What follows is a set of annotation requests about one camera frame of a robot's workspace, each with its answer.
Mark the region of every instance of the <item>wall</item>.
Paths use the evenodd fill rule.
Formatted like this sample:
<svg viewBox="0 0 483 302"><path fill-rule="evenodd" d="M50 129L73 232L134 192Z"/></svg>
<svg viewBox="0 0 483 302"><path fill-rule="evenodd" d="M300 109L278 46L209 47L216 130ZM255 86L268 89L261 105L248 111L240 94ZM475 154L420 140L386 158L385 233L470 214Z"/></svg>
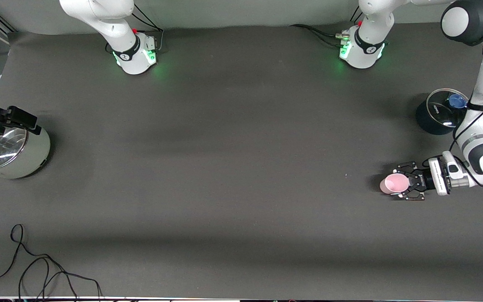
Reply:
<svg viewBox="0 0 483 302"><path fill-rule="evenodd" d="M356 0L135 0L135 3L165 29L328 24L348 20L357 7ZM408 4L395 11L395 18L398 23L438 22L445 6L418 8ZM93 32L81 21L67 16L59 0L0 0L0 14L20 31ZM132 17L126 19L132 27L147 29Z"/></svg>

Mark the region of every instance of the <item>white circular cap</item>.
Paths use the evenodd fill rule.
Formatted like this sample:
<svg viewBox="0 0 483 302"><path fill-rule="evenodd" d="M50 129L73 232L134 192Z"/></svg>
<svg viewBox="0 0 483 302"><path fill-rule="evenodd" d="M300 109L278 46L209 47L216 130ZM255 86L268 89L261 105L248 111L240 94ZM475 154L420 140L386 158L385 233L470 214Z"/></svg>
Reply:
<svg viewBox="0 0 483 302"><path fill-rule="evenodd" d="M469 25L469 14L463 8L451 8L441 20L441 28L447 36L459 36Z"/></svg>

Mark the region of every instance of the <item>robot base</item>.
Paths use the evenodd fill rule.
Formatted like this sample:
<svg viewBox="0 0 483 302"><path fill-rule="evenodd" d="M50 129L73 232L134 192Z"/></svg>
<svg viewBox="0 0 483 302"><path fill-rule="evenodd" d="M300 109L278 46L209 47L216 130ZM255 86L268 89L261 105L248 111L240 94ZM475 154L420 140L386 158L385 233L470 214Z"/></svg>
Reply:
<svg viewBox="0 0 483 302"><path fill-rule="evenodd" d="M138 75L149 69L157 62L156 40L153 36L144 33L137 33L136 37L140 40L140 48L130 61L120 60L114 53L117 64L122 67L127 74Z"/></svg>
<svg viewBox="0 0 483 302"><path fill-rule="evenodd" d="M376 63L376 61L381 57L383 48L385 48L385 44L381 46L379 50L376 50L372 54L364 53L364 50L358 46L355 42L353 37L355 36L355 32L359 29L359 26L355 25L350 27L349 29L343 30L342 34L349 34L351 37L345 44L343 45L342 49L340 50L340 58L350 64L352 67L358 69L366 69L372 67Z"/></svg>

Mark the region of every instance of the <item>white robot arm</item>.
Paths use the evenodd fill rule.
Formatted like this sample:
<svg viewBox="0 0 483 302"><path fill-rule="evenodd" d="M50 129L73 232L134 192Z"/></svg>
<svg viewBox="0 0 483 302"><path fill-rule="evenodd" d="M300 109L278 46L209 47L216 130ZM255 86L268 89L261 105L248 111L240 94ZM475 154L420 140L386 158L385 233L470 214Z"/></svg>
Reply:
<svg viewBox="0 0 483 302"><path fill-rule="evenodd" d="M457 0L451 4L441 18L441 29L451 40L471 46L483 44L483 0ZM397 194L399 197L423 200L427 190L448 195L456 187L483 187L483 60L464 121L453 136L465 160L445 151L429 159L426 169L417 169L414 162L400 164L394 172L408 176L410 188Z"/></svg>
<svg viewBox="0 0 483 302"><path fill-rule="evenodd" d="M143 73L156 63L156 41L135 33L124 17L132 14L133 0L59 0L67 15L96 29L113 48L117 64L128 74Z"/></svg>
<svg viewBox="0 0 483 302"><path fill-rule="evenodd" d="M450 3L455 0L359 0L359 8L365 17L361 25L345 29L339 37L343 40L340 58L355 68L365 69L381 57L384 41L395 24L393 11L405 4L418 6Z"/></svg>

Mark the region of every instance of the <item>white pot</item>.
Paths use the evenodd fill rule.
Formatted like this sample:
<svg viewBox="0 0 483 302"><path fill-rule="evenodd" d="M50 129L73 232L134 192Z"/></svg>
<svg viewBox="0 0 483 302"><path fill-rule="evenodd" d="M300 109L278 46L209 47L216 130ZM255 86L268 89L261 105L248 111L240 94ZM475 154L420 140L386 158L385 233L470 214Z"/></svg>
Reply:
<svg viewBox="0 0 483 302"><path fill-rule="evenodd" d="M42 128L39 135L27 132L25 143L8 162L0 165L0 177L20 178L35 172L48 157L50 139L48 132Z"/></svg>

